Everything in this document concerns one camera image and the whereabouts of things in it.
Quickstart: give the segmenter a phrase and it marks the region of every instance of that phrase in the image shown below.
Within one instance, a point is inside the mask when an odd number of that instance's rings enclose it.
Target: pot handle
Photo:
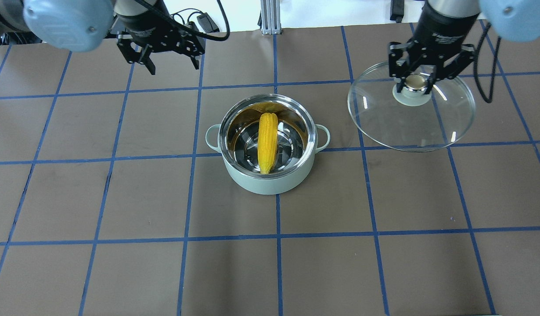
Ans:
[[[323,145],[318,147],[315,152],[320,152],[321,150],[327,148],[328,143],[331,142],[331,132],[328,131],[328,128],[322,126],[321,124],[315,124],[315,126],[321,130],[323,130],[327,134],[327,142]]]
[[[212,144],[209,143],[209,140],[208,140],[209,134],[212,132],[212,130],[214,130],[214,129],[216,129],[216,128],[219,130],[220,127],[221,127],[221,124],[215,124],[214,126],[208,128],[208,130],[207,130],[206,133],[205,133],[205,143],[208,144],[209,148],[211,148],[211,149],[213,149],[213,150],[215,150],[216,152],[219,152],[219,153],[221,154],[221,149],[220,149],[220,147],[219,147],[219,146],[213,146]]]

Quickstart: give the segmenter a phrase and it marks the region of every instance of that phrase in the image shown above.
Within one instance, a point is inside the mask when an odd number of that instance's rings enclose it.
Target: grid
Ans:
[[[479,22],[483,28],[485,28],[483,22]],[[281,232],[281,216],[280,216],[280,194],[276,195],[276,233],[275,234],[248,234],[248,235],[233,235],[233,236],[208,236],[208,237],[192,237],[188,235],[189,229],[190,229],[190,214],[191,214],[191,204],[192,204],[192,195],[194,194],[194,168],[195,168],[195,161],[198,157],[212,157],[212,156],[220,156],[220,154],[198,154],[196,152],[197,145],[198,145],[198,125],[199,125],[199,116],[200,116],[200,103],[202,100],[202,90],[214,90],[214,89],[222,89],[222,88],[244,88],[244,87],[258,87],[258,86],[272,86],[274,88],[274,92],[279,92],[279,87],[281,86],[292,86],[292,85],[308,85],[308,84],[329,84],[329,83],[352,83],[354,81],[354,76],[352,72],[352,64],[350,60],[350,52],[348,50],[348,42],[346,40],[346,33],[344,30],[344,26],[341,27],[342,30],[342,40],[344,42],[344,48],[346,51],[346,62],[349,70],[350,79],[347,80],[324,80],[324,81],[312,81],[312,82],[286,82],[286,83],[279,83],[278,82],[278,52],[277,52],[277,38],[276,35],[274,35],[273,38],[273,45],[274,45],[274,82],[272,83],[265,83],[265,84],[240,84],[240,85],[233,85],[233,86],[203,86],[202,85],[202,79],[203,79],[203,73],[204,73],[204,56],[202,56],[202,63],[200,68],[200,77],[198,86],[190,86],[190,87],[184,87],[184,88],[166,88],[166,89],[151,89],[151,90],[131,90],[131,80],[132,80],[132,74],[134,65],[131,66],[130,74],[128,76],[127,80],[127,86],[125,90],[116,90],[116,91],[108,91],[108,92],[87,92],[87,93],[59,93],[61,89],[61,85],[63,82],[63,78],[65,77],[65,73],[67,71],[67,68],[69,66],[69,61],[71,59],[71,52],[69,53],[67,57],[67,61],[65,63],[65,66],[63,68],[63,72],[61,75],[61,79],[59,81],[57,90],[55,94],[43,94],[43,95],[33,95],[33,96],[11,96],[11,97],[0,97],[0,100],[3,99],[17,99],[17,98],[43,98],[43,97],[52,97],[53,102],[51,105],[51,108],[49,110],[49,113],[47,115],[47,120],[43,128],[43,132],[40,137],[40,141],[37,147],[37,150],[35,152],[33,160],[26,160],[26,161],[5,161],[0,162],[0,165],[15,165],[15,164],[23,164],[23,165],[30,165],[30,171],[29,176],[27,178],[25,188],[23,190],[23,194],[21,196],[17,211],[15,213],[14,222],[11,227],[11,230],[9,232],[9,236],[7,239],[7,242],[0,242],[0,246],[4,246],[3,254],[1,256],[0,260],[0,273],[3,268],[3,264],[5,262],[5,258],[7,256],[7,252],[9,250],[10,246],[37,246],[37,245],[49,245],[49,244],[91,244],[93,246],[89,266],[86,274],[85,279],[85,286],[83,290],[83,295],[81,298],[81,305],[79,309],[79,314],[82,315],[84,308],[85,308],[85,300],[86,295],[89,287],[89,281],[90,276],[92,274],[93,270],[93,263],[94,263],[94,257],[96,253],[96,247],[98,244],[131,244],[131,243],[149,243],[149,242],[182,242],[183,243],[183,250],[182,250],[182,262],[181,262],[181,268],[180,268],[180,282],[179,282],[179,289],[178,289],[178,297],[177,299],[177,311],[176,314],[180,315],[182,313],[182,297],[184,292],[184,278],[185,278],[185,271],[186,271],[186,256],[187,256],[187,246],[188,242],[200,242],[200,241],[217,241],[217,240],[259,240],[259,239],[270,239],[270,240],[276,240],[276,250],[277,250],[277,292],[278,292],[278,314],[281,316],[284,314],[284,307],[283,307],[283,298],[282,298],[282,239],[285,238],[318,238],[318,237],[355,237],[355,236],[370,236],[374,238],[374,246],[376,249],[376,257],[377,257],[377,266],[378,266],[378,274],[380,278],[380,285],[381,285],[381,292],[382,292],[382,298],[383,298],[383,304],[384,304],[384,310],[385,314],[389,315],[389,300],[388,300],[388,293],[386,290],[385,285],[385,278],[384,278],[384,269],[382,264],[382,256],[381,256],[381,247],[380,247],[380,240],[379,236],[400,236],[400,235],[413,235],[413,234],[457,234],[457,233],[468,233],[471,242],[473,245],[473,249],[475,250],[475,258],[477,260],[477,264],[479,267],[479,272],[482,278],[483,287],[486,294],[486,299],[489,304],[489,308],[491,311],[491,314],[496,314],[497,310],[495,310],[493,300],[491,298],[491,292],[489,288],[489,284],[487,282],[481,255],[479,253],[479,247],[477,246],[477,241],[475,239],[475,233],[484,233],[484,232],[513,232],[513,231],[533,231],[533,230],[540,230],[540,226],[516,226],[516,227],[496,227],[496,228],[474,228],[471,224],[471,219],[469,218],[469,213],[467,209],[467,202],[466,202],[466,196],[463,194],[463,190],[461,187],[461,182],[459,180],[459,173],[455,166],[455,161],[452,154],[452,148],[453,147],[470,147],[470,146],[507,146],[507,145],[515,145],[515,144],[526,144],[533,146],[533,150],[535,151],[535,154],[537,156],[537,159],[540,164],[540,152],[538,149],[538,145],[540,144],[540,140],[535,140],[529,130],[529,127],[527,125],[527,122],[525,118],[523,117],[523,114],[518,106],[518,103],[515,99],[515,96],[510,88],[509,82],[507,80],[507,77],[509,76],[517,76],[517,75],[540,75],[540,72],[512,72],[512,73],[506,73],[504,72],[500,62],[498,62],[498,67],[500,70],[500,73],[497,74],[497,76],[501,76],[503,78],[505,85],[507,87],[507,90],[510,94],[511,100],[513,101],[513,104],[515,106],[515,109],[517,111],[517,114],[519,118],[521,119],[521,122],[523,124],[523,127],[525,128],[525,132],[528,135],[529,140],[527,141],[516,141],[516,142],[475,142],[475,143],[460,143],[460,144],[453,144],[452,146],[446,148],[447,155],[451,164],[451,170],[453,171],[453,175],[455,178],[455,182],[458,188],[459,198],[461,200],[461,205],[463,207],[463,212],[465,215],[465,220],[467,222],[467,228],[466,229],[454,229],[454,230],[378,230],[377,224],[376,224],[376,218],[374,214],[374,201],[372,197],[372,189],[373,186],[370,182],[370,174],[368,173],[368,161],[366,153],[374,150],[384,150],[386,148],[384,147],[376,147],[376,146],[365,146],[363,136],[361,133],[358,133],[360,146],[359,147],[341,147],[341,148],[327,148],[324,151],[328,152],[334,152],[334,151],[360,151],[362,155],[362,164],[363,164],[363,170],[364,170],[364,178],[366,180],[366,190],[368,194],[368,202],[370,206],[370,214],[371,214],[371,223],[372,223],[372,230],[371,231],[362,231],[362,232],[332,232],[332,233],[282,233]],[[490,38],[488,38],[489,41],[489,47],[491,48],[493,52],[493,45],[490,41]],[[5,57],[3,58],[3,62],[1,62],[0,66],[0,74],[3,70],[3,67],[5,65],[5,61],[7,60],[7,57],[9,55],[9,52],[11,51],[11,47],[8,48]],[[463,75],[461,77],[467,78],[471,77],[471,75]],[[128,99],[128,94],[131,93],[142,93],[142,92],[160,92],[160,91],[174,91],[174,90],[195,90],[198,92],[198,101],[196,105],[196,121],[194,126],[194,146],[193,151],[191,154],[168,154],[168,155],[156,155],[156,156],[116,156],[117,146],[118,146],[118,140],[120,136],[120,131],[122,128],[122,123],[124,119],[124,110],[126,107],[126,102]],[[117,127],[117,132],[115,135],[114,140],[114,146],[112,150],[112,155],[109,158],[93,158],[93,159],[69,159],[69,160],[39,160],[39,153],[40,149],[43,145],[43,140],[45,138],[47,127],[49,125],[55,103],[57,102],[58,98],[61,97],[67,97],[67,96],[87,96],[87,95],[94,95],[94,94],[123,94],[124,95],[124,101],[121,109],[121,113],[119,116],[119,122]],[[438,114],[438,118],[440,120],[440,125],[442,130],[443,129],[443,122],[440,119],[440,116]],[[114,164],[117,161],[123,161],[123,160],[144,160],[144,159],[158,159],[158,158],[191,158],[191,169],[190,169],[190,181],[188,186],[188,201],[187,201],[187,208],[186,208],[186,222],[184,226],[184,236],[183,237],[174,237],[174,238],[137,238],[137,239],[99,239],[99,232],[101,228],[101,221],[103,218],[105,203],[107,200],[108,195],[108,188],[110,184],[110,178],[112,176]],[[23,202],[25,199],[25,194],[27,192],[27,189],[29,187],[34,167],[37,164],[79,164],[79,163],[86,163],[86,162],[110,162],[109,165],[109,171],[108,176],[105,182],[104,186],[104,192],[101,200],[101,206],[100,206],[100,213],[99,218],[97,220],[96,224],[96,232],[95,236],[92,240],[63,240],[63,241],[12,241],[12,236],[15,231],[15,225],[17,223],[17,220],[20,216],[20,213],[22,211]]]

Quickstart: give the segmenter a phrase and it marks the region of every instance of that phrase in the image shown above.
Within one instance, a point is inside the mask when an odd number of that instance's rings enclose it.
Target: pot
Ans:
[[[258,166],[258,123],[265,112],[278,116],[278,152],[270,174],[261,174]],[[318,147],[317,129],[327,135]],[[217,132],[217,145],[209,136]],[[256,194],[280,194],[300,184],[309,174],[317,152],[330,142],[325,126],[315,124],[307,110],[295,100],[280,94],[259,94],[238,102],[220,124],[208,128],[205,141],[222,154],[231,178]]]

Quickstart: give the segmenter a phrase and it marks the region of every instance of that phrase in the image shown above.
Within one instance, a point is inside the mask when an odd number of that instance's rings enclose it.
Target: glass lid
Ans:
[[[460,140],[475,118],[475,100],[459,77],[436,82],[423,94],[431,66],[408,76],[402,92],[389,76],[389,63],[368,68],[348,93],[348,110],[356,126],[389,148],[425,152]]]

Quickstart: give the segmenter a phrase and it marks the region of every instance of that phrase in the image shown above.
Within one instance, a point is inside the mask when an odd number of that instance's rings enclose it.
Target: corn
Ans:
[[[264,113],[258,123],[258,166],[261,174],[269,174],[274,167],[278,149],[278,116]]]

